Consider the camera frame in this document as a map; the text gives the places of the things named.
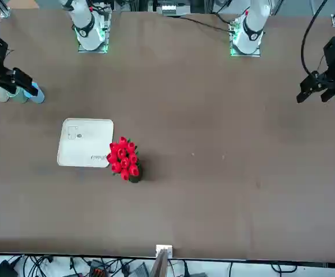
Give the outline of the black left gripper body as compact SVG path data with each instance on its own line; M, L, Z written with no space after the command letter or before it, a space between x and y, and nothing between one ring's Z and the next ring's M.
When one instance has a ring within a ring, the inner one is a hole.
M332 37L323 48L327 69L319 74L313 71L316 87L335 87L335 36Z

